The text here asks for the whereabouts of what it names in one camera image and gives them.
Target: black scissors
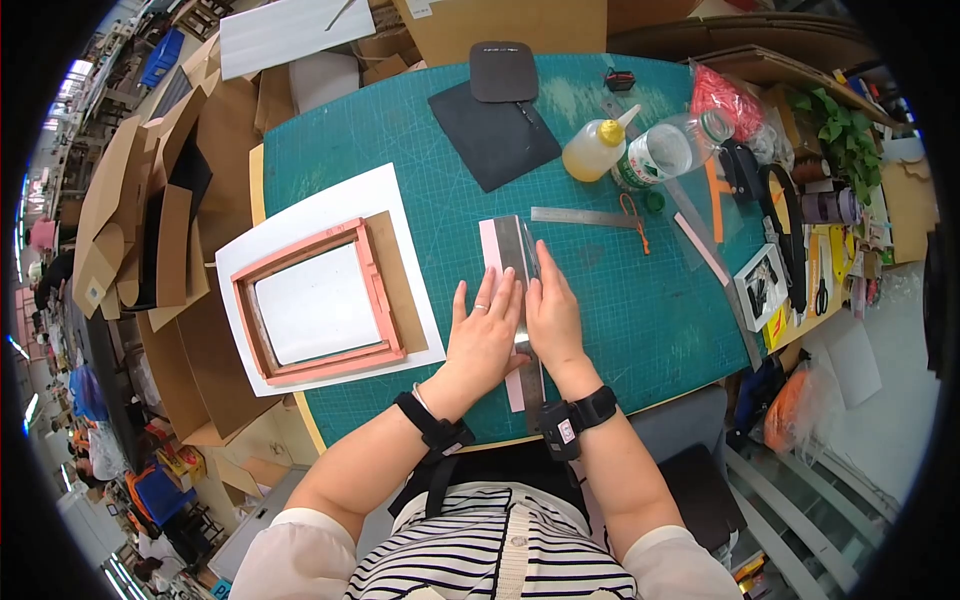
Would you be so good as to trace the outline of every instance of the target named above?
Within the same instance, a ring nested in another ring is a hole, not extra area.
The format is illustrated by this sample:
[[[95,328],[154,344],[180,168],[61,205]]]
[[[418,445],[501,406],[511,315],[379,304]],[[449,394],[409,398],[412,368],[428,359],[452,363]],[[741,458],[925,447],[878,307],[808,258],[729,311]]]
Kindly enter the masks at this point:
[[[820,260],[818,262],[820,263],[820,285],[817,287],[817,303],[814,309],[819,317],[827,312],[830,297],[827,293],[827,281],[824,279],[824,261]]]

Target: scissors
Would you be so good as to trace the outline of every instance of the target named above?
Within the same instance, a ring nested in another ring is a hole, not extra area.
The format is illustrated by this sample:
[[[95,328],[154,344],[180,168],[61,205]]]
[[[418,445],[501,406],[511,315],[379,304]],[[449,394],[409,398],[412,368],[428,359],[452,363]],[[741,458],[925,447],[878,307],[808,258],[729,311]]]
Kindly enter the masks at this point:
[[[827,306],[830,301],[829,294],[827,293],[827,281],[824,279],[824,261],[820,262],[820,285],[817,287],[817,303],[814,306],[817,316],[821,316],[827,312]]]
[[[631,198],[630,194],[627,193],[620,194],[620,208],[623,208],[623,212],[628,215],[630,214],[630,210],[627,210],[627,205],[623,203],[624,198],[630,201],[630,208],[633,210],[634,216],[636,217],[636,232],[640,234],[640,239],[643,240],[643,253],[649,254],[650,245],[647,243],[647,236],[643,234],[643,217],[636,214],[636,204],[634,204],[634,199]]]

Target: white board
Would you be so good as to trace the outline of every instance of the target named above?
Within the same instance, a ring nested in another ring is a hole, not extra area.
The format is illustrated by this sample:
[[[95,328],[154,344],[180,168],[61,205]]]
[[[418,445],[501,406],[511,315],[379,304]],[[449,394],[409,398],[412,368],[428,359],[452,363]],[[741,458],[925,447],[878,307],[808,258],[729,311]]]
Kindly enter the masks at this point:
[[[306,57],[376,33],[370,5],[347,0],[279,0],[220,19],[220,68],[225,80]]]
[[[384,210],[390,212],[390,220],[394,224],[396,245],[400,250],[403,270],[406,272],[410,292],[414,297],[414,305],[417,307],[417,315],[420,317],[420,326],[423,328],[427,349],[407,354],[403,360],[379,368],[298,384],[267,385],[253,363],[253,355],[250,346],[247,344],[243,324],[240,321],[240,311],[237,309],[230,277],[257,260],[314,233],[357,217],[371,217]],[[400,198],[400,188],[396,184],[393,163],[385,164],[353,179],[337,183],[290,206],[286,210],[278,212],[257,227],[246,231],[243,235],[223,246],[217,251],[216,258],[217,278],[224,299],[224,307],[227,310],[230,330],[233,333],[233,341],[240,353],[240,360],[243,362],[253,392],[258,396],[285,394],[346,383],[388,372],[432,365],[446,358],[444,343],[440,338],[437,320],[434,318],[433,308],[430,306],[430,297],[426,293],[426,285],[423,283],[423,275],[420,272],[417,251],[414,250],[413,237],[410,235],[410,226],[407,224],[407,214],[403,209],[403,200]],[[452,301],[452,299],[453,290],[450,290],[449,300]]]
[[[380,341],[356,244],[304,260],[253,289],[281,365]]]

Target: orange cord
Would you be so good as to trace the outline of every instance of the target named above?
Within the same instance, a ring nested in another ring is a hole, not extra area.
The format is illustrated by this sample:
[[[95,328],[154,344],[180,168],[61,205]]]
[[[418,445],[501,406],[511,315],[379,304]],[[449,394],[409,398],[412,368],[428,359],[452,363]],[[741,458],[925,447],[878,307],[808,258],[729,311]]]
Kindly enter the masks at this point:
[[[623,212],[630,214],[630,211],[627,210],[627,206],[623,203],[623,199],[626,197],[630,201],[630,208],[634,211],[634,216],[636,217],[636,232],[640,234],[640,239],[643,240],[643,253],[650,253],[650,245],[647,243],[647,236],[643,234],[643,217],[636,213],[636,204],[634,204],[634,199],[630,197],[630,194],[623,193],[620,194],[620,208],[623,208]]]

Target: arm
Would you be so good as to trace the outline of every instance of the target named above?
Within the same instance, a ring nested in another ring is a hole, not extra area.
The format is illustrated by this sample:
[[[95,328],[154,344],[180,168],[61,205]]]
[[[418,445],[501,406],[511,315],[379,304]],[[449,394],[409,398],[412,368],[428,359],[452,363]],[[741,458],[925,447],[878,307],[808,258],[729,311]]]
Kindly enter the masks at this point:
[[[530,344],[566,401],[589,396],[603,381],[583,348],[580,309],[546,245],[537,243],[542,281],[527,292]],[[657,464],[623,412],[580,436],[581,462],[618,560],[643,534],[662,525],[684,525]]]
[[[420,397],[436,419],[454,422],[507,373],[530,357],[511,356],[522,293],[507,269],[491,300],[493,270],[487,270],[469,317],[467,284],[453,297],[453,326],[446,363],[419,386]],[[360,537],[364,517],[386,500],[426,454],[421,432],[392,405],[330,447],[307,472],[286,508],[305,507],[332,517]]]

